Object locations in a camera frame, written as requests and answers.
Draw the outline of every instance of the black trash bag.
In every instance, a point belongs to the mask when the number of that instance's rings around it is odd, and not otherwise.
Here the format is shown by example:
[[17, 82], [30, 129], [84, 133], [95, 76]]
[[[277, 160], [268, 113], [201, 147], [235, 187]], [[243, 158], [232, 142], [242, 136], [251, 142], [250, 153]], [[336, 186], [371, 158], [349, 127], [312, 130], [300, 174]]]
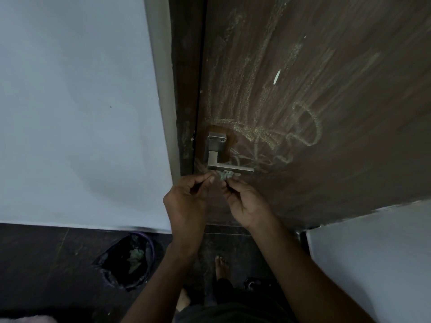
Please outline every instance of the black trash bag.
[[154, 258], [153, 242], [145, 233], [137, 231], [111, 246], [93, 265], [110, 286], [130, 291], [148, 279]]

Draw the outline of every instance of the hand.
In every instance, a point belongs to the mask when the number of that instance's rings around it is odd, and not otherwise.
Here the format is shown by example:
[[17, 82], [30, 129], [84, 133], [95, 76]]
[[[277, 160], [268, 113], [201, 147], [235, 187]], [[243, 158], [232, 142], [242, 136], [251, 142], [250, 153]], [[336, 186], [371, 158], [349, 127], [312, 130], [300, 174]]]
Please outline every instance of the hand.
[[[182, 255], [193, 256], [199, 250], [205, 229], [207, 194], [213, 183], [212, 173], [184, 176], [163, 198], [172, 229], [172, 246]], [[196, 193], [191, 189], [202, 183]]]
[[246, 229], [256, 227], [262, 219], [272, 216], [269, 204], [256, 189], [234, 178], [222, 181], [222, 192], [234, 218]]

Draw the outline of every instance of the door handle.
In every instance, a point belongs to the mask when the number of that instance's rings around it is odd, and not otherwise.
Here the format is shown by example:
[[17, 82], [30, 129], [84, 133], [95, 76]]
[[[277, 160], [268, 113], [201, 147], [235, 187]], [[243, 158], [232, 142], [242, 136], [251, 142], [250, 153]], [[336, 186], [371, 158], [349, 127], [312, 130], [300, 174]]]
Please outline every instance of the door handle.
[[227, 136], [224, 133], [209, 133], [207, 137], [206, 152], [208, 152], [208, 169], [220, 171], [233, 171], [237, 173], [253, 173], [253, 168], [239, 167], [237, 165], [223, 164], [218, 162], [218, 154], [223, 152]]

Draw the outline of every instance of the forearm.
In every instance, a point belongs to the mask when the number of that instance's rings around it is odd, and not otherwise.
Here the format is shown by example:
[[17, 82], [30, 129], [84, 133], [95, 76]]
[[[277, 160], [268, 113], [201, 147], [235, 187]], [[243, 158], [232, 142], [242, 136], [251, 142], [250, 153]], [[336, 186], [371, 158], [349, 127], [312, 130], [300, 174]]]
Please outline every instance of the forearm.
[[193, 256], [170, 244], [154, 275], [121, 323], [170, 323]]
[[300, 323], [373, 322], [295, 243], [274, 215], [250, 228]]

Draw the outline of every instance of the left hand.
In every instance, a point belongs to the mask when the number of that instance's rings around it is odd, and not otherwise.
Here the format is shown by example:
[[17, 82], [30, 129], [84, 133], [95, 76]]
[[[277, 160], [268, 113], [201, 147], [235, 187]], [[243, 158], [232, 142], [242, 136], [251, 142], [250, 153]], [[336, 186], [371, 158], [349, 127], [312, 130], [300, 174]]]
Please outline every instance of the left hand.
[[[213, 173], [184, 176], [163, 198], [172, 229], [172, 246], [182, 255], [197, 254], [205, 229], [207, 194], [214, 181]], [[197, 193], [195, 184], [202, 183]]]

